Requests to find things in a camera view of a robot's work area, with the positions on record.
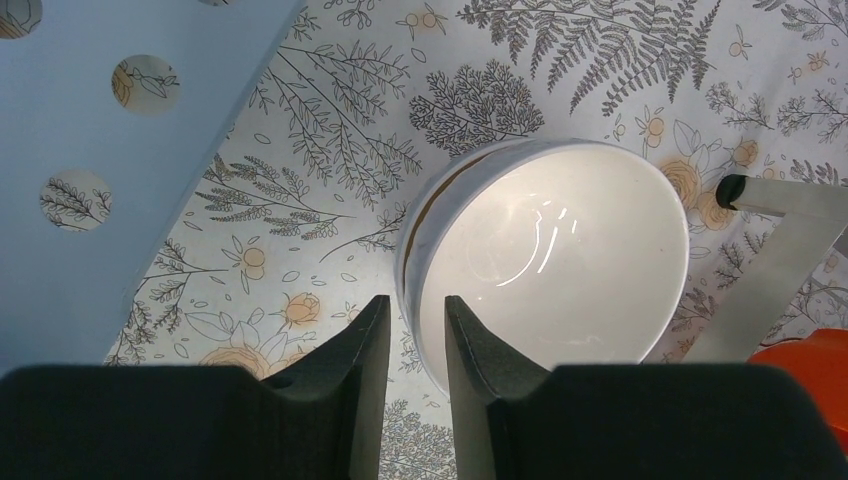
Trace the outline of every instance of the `tablecloth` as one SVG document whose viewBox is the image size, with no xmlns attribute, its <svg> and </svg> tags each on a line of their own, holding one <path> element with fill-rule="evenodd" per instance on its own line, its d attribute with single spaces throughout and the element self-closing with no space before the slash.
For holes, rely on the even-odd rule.
<svg viewBox="0 0 848 480">
<path fill-rule="evenodd" d="M 398 229 L 423 182 L 521 136 L 620 145 L 672 182 L 690 271 L 649 361 L 677 362 L 779 222 L 719 208 L 719 178 L 848 185 L 846 15 L 843 0 L 309 1 L 106 363 L 262 378 L 296 362 L 394 293 Z M 762 346 L 848 328 L 845 286 L 848 261 L 830 252 Z M 450 404 L 394 311 L 381 478 L 455 478 Z"/>
</svg>

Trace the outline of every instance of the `orange plastic object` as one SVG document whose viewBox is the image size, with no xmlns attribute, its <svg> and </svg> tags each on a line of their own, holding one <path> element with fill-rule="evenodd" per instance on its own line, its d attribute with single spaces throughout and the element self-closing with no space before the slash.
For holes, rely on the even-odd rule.
<svg viewBox="0 0 848 480">
<path fill-rule="evenodd" d="M 789 372 L 813 397 L 848 454 L 848 330 L 816 330 L 803 340 L 769 347 L 749 362 Z"/>
</svg>

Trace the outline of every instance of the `bowl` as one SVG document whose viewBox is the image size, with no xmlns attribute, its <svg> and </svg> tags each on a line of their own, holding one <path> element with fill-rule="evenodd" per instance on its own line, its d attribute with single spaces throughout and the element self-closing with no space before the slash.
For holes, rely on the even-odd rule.
<svg viewBox="0 0 848 480">
<path fill-rule="evenodd" d="M 457 159 L 412 204 L 396 261 L 401 312 L 448 393 L 444 297 L 552 369 L 639 363 L 688 267 L 683 206 L 640 156 L 585 140 L 497 143 Z"/>
</svg>

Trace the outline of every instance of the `floral tablecloth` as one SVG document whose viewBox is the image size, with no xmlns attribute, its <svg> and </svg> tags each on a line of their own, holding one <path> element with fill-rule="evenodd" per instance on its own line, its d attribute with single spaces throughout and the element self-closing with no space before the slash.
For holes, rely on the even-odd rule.
<svg viewBox="0 0 848 480">
<path fill-rule="evenodd" d="M 261 378 L 296 362 L 394 292 L 397 232 L 423 182 L 520 136 L 617 144 L 672 181 L 691 267 L 650 360 L 679 361 L 778 222 L 720 209 L 718 179 L 848 184 L 846 15 L 845 0 L 309 1 L 106 363 Z M 846 283 L 848 261 L 827 254 L 762 345 L 848 328 Z M 381 476 L 454 478 L 450 405 L 400 318 L 392 335 Z"/>
</svg>

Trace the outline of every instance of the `light blue plastic panel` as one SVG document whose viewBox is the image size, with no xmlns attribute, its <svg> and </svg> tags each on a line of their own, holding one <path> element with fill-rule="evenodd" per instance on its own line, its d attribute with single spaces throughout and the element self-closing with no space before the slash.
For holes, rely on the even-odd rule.
<svg viewBox="0 0 848 480">
<path fill-rule="evenodd" d="M 0 39 L 0 375 L 99 363 L 135 288 L 300 0 L 42 0 L 32 34 Z M 115 66 L 148 54 L 179 75 L 159 116 L 124 109 Z M 39 207 L 51 175 L 89 170 L 113 194 L 100 227 L 72 233 Z"/>
</svg>

